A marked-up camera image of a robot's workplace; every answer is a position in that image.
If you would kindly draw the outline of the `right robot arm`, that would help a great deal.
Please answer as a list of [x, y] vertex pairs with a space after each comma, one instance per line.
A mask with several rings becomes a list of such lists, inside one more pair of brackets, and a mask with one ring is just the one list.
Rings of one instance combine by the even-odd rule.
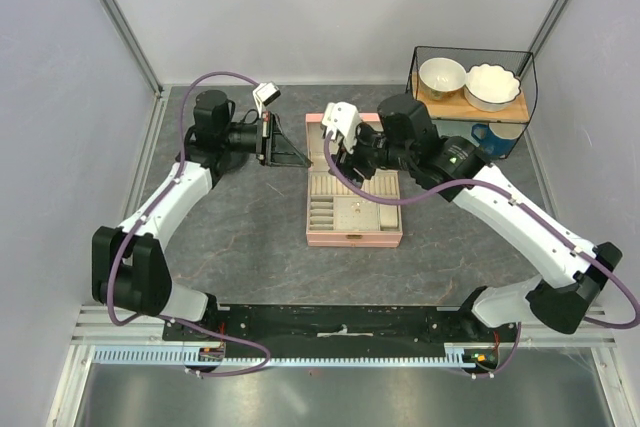
[[385, 99], [377, 109], [382, 127], [365, 122], [346, 102], [323, 114], [324, 152], [330, 171], [352, 192], [388, 204], [362, 190], [379, 170], [407, 172], [425, 195], [445, 200], [480, 219], [536, 269], [533, 278], [504, 287], [479, 287], [466, 299], [458, 328], [467, 339], [483, 339], [493, 328], [539, 321], [571, 335], [586, 321], [617, 264], [612, 243], [595, 245], [568, 230], [528, 199], [500, 168], [461, 136], [442, 136], [426, 106], [411, 94]]

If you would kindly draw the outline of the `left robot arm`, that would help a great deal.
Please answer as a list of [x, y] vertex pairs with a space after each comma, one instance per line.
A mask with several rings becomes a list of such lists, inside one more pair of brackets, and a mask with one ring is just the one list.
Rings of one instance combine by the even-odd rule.
[[267, 109], [279, 95], [274, 84], [259, 84], [253, 91], [253, 121], [235, 121], [235, 104], [220, 90], [196, 97], [194, 123], [167, 178], [129, 218], [94, 233], [94, 300], [109, 310], [185, 319], [185, 329], [198, 340], [216, 335], [220, 318], [207, 308], [209, 296], [172, 280], [164, 250], [190, 210], [248, 157], [263, 166], [310, 167], [283, 133], [279, 117]]

